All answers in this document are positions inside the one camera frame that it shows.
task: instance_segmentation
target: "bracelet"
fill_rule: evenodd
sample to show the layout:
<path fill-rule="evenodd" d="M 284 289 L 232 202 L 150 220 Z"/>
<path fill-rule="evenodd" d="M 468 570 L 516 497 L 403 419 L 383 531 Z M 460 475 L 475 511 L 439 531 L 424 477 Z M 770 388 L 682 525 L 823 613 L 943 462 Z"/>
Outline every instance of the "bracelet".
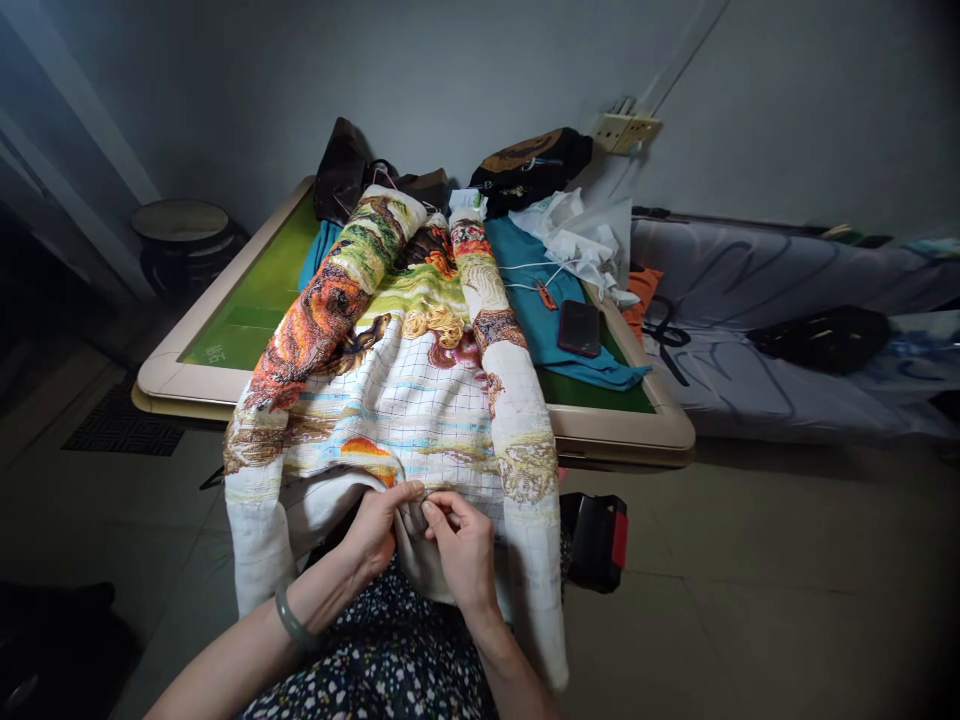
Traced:
<path fill-rule="evenodd" d="M 287 587 L 290 585 L 289 578 L 280 580 L 277 585 L 277 613 L 280 615 L 280 623 L 287 635 L 302 649 L 308 653 L 316 653 L 320 650 L 320 636 L 312 635 L 307 629 L 293 616 L 293 611 L 287 604 Z"/>

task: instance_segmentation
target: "smartphone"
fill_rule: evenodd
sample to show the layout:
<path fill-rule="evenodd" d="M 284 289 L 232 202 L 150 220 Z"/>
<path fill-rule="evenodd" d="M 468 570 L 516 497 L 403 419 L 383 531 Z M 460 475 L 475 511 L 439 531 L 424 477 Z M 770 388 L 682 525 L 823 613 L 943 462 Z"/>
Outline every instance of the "smartphone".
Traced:
<path fill-rule="evenodd" d="M 560 306 L 557 347 L 584 357 L 600 354 L 600 311 L 593 305 L 564 300 Z"/>

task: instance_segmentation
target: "white cable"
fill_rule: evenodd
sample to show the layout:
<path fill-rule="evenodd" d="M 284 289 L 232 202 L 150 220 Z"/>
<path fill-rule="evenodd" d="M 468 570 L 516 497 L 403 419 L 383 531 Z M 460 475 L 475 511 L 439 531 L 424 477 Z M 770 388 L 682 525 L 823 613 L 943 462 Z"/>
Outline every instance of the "white cable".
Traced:
<path fill-rule="evenodd" d="M 547 287 L 548 285 L 550 285 L 550 283 L 553 282 L 553 279 L 554 279 L 557 275 L 560 274 L 560 271 L 561 271 L 561 270 L 565 269 L 565 268 L 567 267 L 567 265 L 571 265 L 571 264 L 573 264 L 573 263 L 575 263 L 575 262 L 576 262 L 576 260 L 564 260 L 563 262 L 530 263 L 530 265 L 517 265 L 517 267 L 518 267 L 518 268 L 521 268 L 521 267 L 531 267 L 531 266 L 533 266 L 533 265 L 559 265 L 560 267 L 557 268 L 557 271 L 556 271 L 553 275 L 551 275 L 551 276 L 550 276 L 550 279 L 547 280 L 547 281 L 543 284 L 544 287 Z M 501 269 L 501 270 L 516 270 L 516 268 L 500 268 L 500 269 Z M 530 287 L 529 285 L 521 285 L 521 284 L 519 284 L 519 283 L 510 283 L 509 285 L 504 285 L 504 287 L 520 287 L 520 288 L 523 288 L 524 290 L 533 290 L 534 292 L 537 292 L 537 288 L 532 288 L 532 287 Z"/>
<path fill-rule="evenodd" d="M 513 267 L 509 267 L 509 268 L 503 267 L 502 265 L 498 265 L 497 269 L 498 270 L 519 270 L 520 268 L 523 268 L 523 267 L 539 267 L 540 265 L 563 265 L 563 263 L 555 262 L 555 261 L 545 262 L 545 263 L 527 263 L 526 265 L 514 265 Z"/>

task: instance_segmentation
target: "electrical outlet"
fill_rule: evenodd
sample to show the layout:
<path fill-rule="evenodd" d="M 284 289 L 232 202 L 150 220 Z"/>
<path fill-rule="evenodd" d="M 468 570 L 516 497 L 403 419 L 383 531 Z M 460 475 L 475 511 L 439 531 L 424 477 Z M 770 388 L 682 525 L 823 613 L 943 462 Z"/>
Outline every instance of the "electrical outlet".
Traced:
<path fill-rule="evenodd" d="M 660 132 L 661 124 L 659 120 L 653 118 L 629 118 L 611 152 L 615 155 L 627 155 L 638 142 L 649 145 Z"/>
<path fill-rule="evenodd" d="M 627 129 L 631 118 L 627 115 L 614 115 L 612 113 L 603 113 L 597 118 L 597 124 L 593 128 L 593 140 L 600 147 L 609 153 L 614 152 L 617 143 Z"/>

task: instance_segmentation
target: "teal cloth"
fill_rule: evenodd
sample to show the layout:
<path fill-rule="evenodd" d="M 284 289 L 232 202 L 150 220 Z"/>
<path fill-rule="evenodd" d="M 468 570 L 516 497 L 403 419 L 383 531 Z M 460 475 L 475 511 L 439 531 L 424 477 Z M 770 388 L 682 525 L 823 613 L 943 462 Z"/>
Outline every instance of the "teal cloth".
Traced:
<path fill-rule="evenodd" d="M 548 262 L 543 243 L 513 224 L 509 218 L 484 223 L 487 238 L 493 247 L 497 265 L 514 267 Z M 504 285 L 520 283 L 534 286 L 536 280 L 546 283 L 559 265 L 541 265 L 519 270 L 500 270 Z M 560 333 L 560 306 L 564 300 L 584 302 L 580 281 L 561 271 L 547 288 L 557 303 L 557 310 L 547 310 L 540 293 L 523 288 L 507 288 L 510 307 L 517 314 L 533 364 L 585 383 L 610 390 L 629 390 L 647 374 L 649 366 L 633 368 L 621 365 L 603 348 L 595 358 L 586 358 L 557 347 Z"/>
<path fill-rule="evenodd" d="M 320 222 L 320 231 L 317 233 L 317 237 L 313 239 L 313 243 L 307 251 L 307 259 L 303 261 L 303 267 L 300 269 L 300 280 L 297 281 L 299 292 L 307 289 L 307 285 L 310 284 L 313 276 L 320 269 L 320 263 L 323 262 L 327 253 L 330 252 L 330 248 L 340 237 L 342 229 L 339 225 L 334 225 L 326 220 Z"/>

